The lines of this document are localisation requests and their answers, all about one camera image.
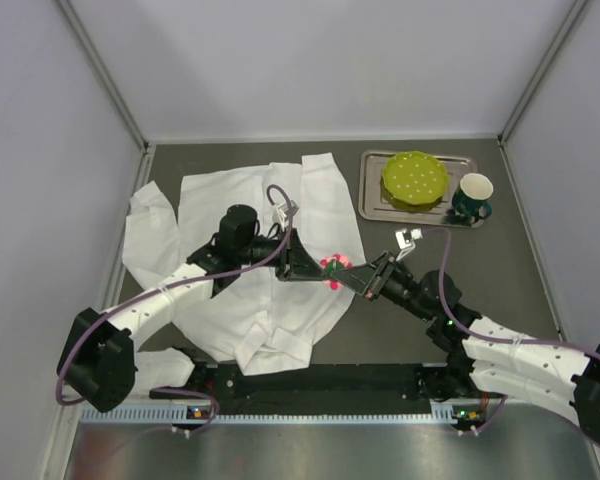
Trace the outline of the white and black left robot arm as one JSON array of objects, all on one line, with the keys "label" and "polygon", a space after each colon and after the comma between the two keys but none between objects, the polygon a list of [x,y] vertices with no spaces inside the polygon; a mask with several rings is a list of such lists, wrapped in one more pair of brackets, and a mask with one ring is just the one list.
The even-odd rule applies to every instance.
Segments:
[{"label": "white and black left robot arm", "polygon": [[143,293],[104,312],[87,308],[74,319],[57,366],[56,398],[65,386],[106,413],[120,405],[135,384],[139,347],[194,304],[210,300],[240,276],[271,269],[282,282],[323,280],[321,266],[302,245],[293,225],[294,202],[277,205],[276,237],[259,234],[256,211],[233,205],[212,239]]}]

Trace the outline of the green dotted plate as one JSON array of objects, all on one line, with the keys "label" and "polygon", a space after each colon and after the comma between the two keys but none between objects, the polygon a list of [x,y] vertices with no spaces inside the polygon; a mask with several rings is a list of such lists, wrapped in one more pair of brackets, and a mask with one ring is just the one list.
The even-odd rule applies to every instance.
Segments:
[{"label": "green dotted plate", "polygon": [[381,170],[383,197],[408,209],[430,209],[447,192],[450,178],[435,156],[419,151],[399,152],[388,158]]}]

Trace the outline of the pink flower brooch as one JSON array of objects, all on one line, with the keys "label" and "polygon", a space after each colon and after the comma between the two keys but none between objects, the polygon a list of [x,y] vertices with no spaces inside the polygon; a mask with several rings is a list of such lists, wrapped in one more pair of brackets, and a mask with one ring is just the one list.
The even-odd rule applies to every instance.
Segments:
[{"label": "pink flower brooch", "polygon": [[332,278],[332,274],[339,270],[349,269],[353,266],[347,256],[335,253],[325,257],[319,262],[323,270],[323,283],[331,290],[337,291],[342,287],[342,284]]}]

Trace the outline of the silver metal tray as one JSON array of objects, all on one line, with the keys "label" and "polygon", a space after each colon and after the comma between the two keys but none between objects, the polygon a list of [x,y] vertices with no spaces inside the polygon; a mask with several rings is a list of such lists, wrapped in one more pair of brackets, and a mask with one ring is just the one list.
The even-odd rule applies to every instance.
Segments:
[{"label": "silver metal tray", "polygon": [[362,154],[358,211],[367,220],[411,223],[427,226],[478,228],[484,219],[463,218],[452,207],[452,197],[463,176],[477,173],[476,163],[469,157],[436,155],[449,176],[446,193],[429,210],[396,208],[383,194],[382,170],[395,151],[368,150]]}]

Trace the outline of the white shirt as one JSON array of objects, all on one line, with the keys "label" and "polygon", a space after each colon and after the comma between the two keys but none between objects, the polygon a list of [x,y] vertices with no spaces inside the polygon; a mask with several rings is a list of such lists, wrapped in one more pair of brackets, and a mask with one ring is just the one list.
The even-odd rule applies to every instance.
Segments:
[{"label": "white shirt", "polygon": [[[217,232],[221,217],[236,204],[254,208],[261,229],[274,222],[267,186],[280,186],[299,207],[293,225],[317,261],[340,254],[365,260],[347,182],[329,153],[306,155],[301,163],[270,163],[191,175],[172,207],[155,183],[130,199],[123,264],[144,288],[156,286]],[[185,338],[216,361],[234,360],[245,375],[306,368],[314,345],[346,313],[353,294],[322,282],[280,282],[269,268],[246,273],[216,298],[174,319]]]}]

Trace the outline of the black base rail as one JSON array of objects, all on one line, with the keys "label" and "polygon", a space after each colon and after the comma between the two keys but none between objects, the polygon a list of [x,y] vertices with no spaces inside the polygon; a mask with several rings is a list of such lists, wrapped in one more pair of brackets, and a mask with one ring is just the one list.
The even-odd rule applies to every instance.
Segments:
[{"label": "black base rail", "polygon": [[223,415],[428,413],[432,401],[486,397],[444,364],[317,364],[245,376],[234,364],[199,363],[183,389],[212,396]]}]

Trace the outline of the dark green mug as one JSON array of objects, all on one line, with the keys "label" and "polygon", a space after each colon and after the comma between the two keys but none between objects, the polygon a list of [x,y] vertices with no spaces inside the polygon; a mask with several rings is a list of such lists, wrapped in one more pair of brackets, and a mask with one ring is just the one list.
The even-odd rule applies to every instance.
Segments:
[{"label": "dark green mug", "polygon": [[452,197],[452,208],[464,223],[473,225],[492,215],[489,203],[494,193],[492,182],[479,173],[464,175]]}]

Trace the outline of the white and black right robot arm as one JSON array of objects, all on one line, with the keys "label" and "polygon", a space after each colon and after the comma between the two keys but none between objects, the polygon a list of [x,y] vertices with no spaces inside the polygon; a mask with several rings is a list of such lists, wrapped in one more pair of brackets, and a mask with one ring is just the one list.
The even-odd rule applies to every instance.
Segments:
[{"label": "white and black right robot arm", "polygon": [[434,270],[416,279],[390,255],[359,266],[335,255],[321,265],[327,282],[368,300],[382,296],[430,322],[427,334],[447,352],[454,387],[524,400],[600,446],[600,345],[586,351],[511,330],[463,306],[449,275]]}]

